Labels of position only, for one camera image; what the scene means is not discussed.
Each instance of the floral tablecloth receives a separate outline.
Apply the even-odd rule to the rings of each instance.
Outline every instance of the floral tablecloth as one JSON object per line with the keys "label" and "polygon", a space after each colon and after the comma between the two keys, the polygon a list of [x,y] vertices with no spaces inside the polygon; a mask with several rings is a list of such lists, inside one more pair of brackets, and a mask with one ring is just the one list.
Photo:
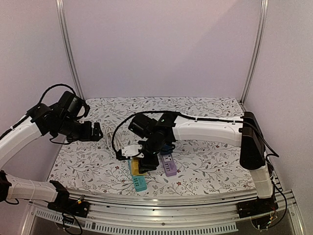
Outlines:
{"label": "floral tablecloth", "polygon": [[[243,111],[233,98],[135,97],[89,99],[86,120],[116,127],[130,114],[148,110],[173,110],[189,115],[229,117]],[[123,144],[139,138],[125,124],[119,130]],[[148,189],[136,192],[127,162],[118,161],[104,140],[64,145],[49,175],[67,188],[91,192],[141,195],[201,195],[254,188],[251,175],[239,165],[240,148],[210,141],[178,141],[173,153],[177,175],[166,177],[160,161],[156,171],[145,176]]]}

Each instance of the yellow block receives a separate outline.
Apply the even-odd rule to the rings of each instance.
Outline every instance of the yellow block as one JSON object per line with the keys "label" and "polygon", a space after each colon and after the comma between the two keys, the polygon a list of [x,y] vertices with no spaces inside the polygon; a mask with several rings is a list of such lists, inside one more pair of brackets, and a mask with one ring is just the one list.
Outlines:
{"label": "yellow block", "polygon": [[139,159],[132,158],[131,162],[132,175],[147,175],[147,173],[140,174],[139,173]]}

